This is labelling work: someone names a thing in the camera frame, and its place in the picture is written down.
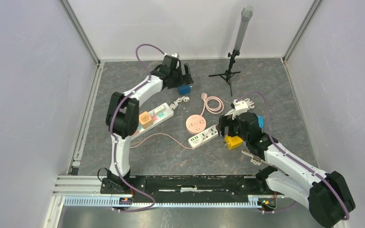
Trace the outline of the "dark blue cube socket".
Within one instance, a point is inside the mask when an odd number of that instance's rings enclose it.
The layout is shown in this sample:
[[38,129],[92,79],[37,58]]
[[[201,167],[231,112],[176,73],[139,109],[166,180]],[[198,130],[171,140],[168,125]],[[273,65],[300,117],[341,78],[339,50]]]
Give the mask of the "dark blue cube socket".
[[183,85],[178,87],[180,95],[187,95],[191,93],[191,85]]

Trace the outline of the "yellow cube socket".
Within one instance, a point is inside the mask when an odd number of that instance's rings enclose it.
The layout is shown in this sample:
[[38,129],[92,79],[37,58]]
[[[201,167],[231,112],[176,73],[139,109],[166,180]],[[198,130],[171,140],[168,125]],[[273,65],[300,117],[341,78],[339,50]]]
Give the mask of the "yellow cube socket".
[[242,145],[243,140],[238,136],[228,136],[226,135],[224,137],[224,143],[227,146],[229,150],[233,150],[235,148],[238,148]]

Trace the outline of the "light blue cube adapter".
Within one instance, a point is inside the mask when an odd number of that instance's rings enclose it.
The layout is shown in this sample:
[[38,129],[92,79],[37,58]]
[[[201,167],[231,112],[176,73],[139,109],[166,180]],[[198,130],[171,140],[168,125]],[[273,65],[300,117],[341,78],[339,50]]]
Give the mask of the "light blue cube adapter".
[[264,127],[264,119],[263,119],[263,117],[258,115],[257,118],[258,118],[259,127],[260,128],[263,128]]

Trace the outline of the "white adapter plug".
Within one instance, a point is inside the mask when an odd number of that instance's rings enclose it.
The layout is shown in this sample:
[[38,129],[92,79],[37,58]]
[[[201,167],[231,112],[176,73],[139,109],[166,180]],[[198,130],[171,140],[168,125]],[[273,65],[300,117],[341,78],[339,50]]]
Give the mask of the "white adapter plug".
[[165,109],[166,109],[165,105],[161,105],[161,106],[159,106],[159,107],[157,107],[157,108],[155,108],[155,109],[154,109],[154,114],[156,115],[156,114],[158,114],[158,113],[161,113],[161,112],[163,112]]

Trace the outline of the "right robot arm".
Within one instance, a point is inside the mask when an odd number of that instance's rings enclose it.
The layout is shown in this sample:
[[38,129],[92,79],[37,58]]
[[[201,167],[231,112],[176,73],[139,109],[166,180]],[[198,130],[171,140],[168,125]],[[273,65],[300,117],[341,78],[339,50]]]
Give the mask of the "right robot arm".
[[251,153],[271,163],[257,174],[258,192],[282,193],[308,209],[322,226],[332,227],[341,220],[349,220],[355,202],[342,174],[316,168],[286,149],[277,139],[268,135],[259,125],[255,113],[219,117],[220,136],[237,136]]

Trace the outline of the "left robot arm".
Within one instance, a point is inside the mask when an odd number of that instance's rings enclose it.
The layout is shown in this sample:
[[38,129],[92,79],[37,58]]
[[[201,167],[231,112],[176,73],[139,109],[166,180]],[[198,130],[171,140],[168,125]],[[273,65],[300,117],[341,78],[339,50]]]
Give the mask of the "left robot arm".
[[130,142],[139,125],[140,106],[166,88],[192,83],[189,64],[182,64],[176,55],[165,55],[162,63],[150,70],[142,82],[123,93],[114,92],[111,95],[106,115],[112,140],[107,179],[118,193],[126,193],[130,189]]

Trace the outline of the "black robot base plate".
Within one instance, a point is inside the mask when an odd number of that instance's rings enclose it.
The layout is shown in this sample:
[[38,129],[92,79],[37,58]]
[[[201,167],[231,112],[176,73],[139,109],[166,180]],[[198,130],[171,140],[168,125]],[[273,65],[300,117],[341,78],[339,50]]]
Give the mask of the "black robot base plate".
[[136,175],[127,179],[135,189],[125,190],[104,178],[102,194],[133,194],[134,202],[204,203],[245,202],[248,196],[270,197],[275,194],[266,183],[253,175]]

